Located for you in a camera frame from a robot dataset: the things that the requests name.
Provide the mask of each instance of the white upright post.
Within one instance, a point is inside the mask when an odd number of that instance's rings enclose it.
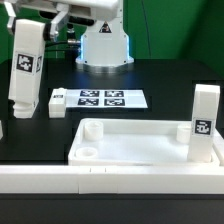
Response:
[[[39,102],[44,59],[45,24],[17,20],[9,99],[15,101],[14,116],[31,118]]]
[[[189,161],[211,162],[219,96],[219,86],[196,85],[188,151]]]

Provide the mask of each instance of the black table surface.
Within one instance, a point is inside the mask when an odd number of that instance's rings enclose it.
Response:
[[[83,118],[190,121],[196,84],[221,87],[216,128],[224,136],[224,79],[197,61],[136,60],[119,74],[77,70],[72,60],[45,60],[32,119],[15,119],[8,100],[11,61],[0,65],[0,165],[66,165]],[[67,109],[49,119],[54,88],[141,89],[148,109]],[[0,195],[0,223],[223,223],[222,195]]]

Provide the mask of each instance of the green wall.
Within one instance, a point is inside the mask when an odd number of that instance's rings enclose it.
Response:
[[[130,36],[130,52],[136,59],[197,59],[224,76],[223,0],[124,0],[124,29]],[[21,17],[41,20],[38,13],[22,10]],[[0,62],[11,58],[13,38],[6,30],[7,15],[0,5]],[[147,42],[147,25],[150,47]],[[77,28],[78,36],[84,28]],[[61,32],[60,39],[65,39]],[[47,57],[63,57],[48,53]]]

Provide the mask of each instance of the small white cube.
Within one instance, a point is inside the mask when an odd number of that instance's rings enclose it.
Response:
[[[63,88],[53,90],[50,102],[48,104],[50,118],[64,118],[65,117],[66,93],[67,93],[67,90]]]

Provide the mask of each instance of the cable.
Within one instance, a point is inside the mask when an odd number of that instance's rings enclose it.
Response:
[[[62,45],[62,44],[68,44],[67,41],[60,41],[60,42],[55,42],[55,43],[49,43],[49,44],[46,44],[46,48],[47,47],[52,47],[52,46],[57,46],[57,45]]]
[[[69,51],[78,51],[79,50],[79,48],[71,48],[71,49],[58,49],[58,50],[46,50],[45,51],[45,53],[47,53],[47,52],[59,52],[59,51],[61,51],[61,52],[69,52]]]
[[[147,14],[145,10],[145,3],[144,0],[141,0],[142,3],[142,10],[143,10],[143,15],[145,19],[145,26],[146,26],[146,32],[147,32],[147,42],[148,42],[148,51],[149,51],[149,58],[152,57],[152,52],[151,52],[151,41],[150,41],[150,32],[149,32],[149,24],[148,24],[148,19],[147,19]]]

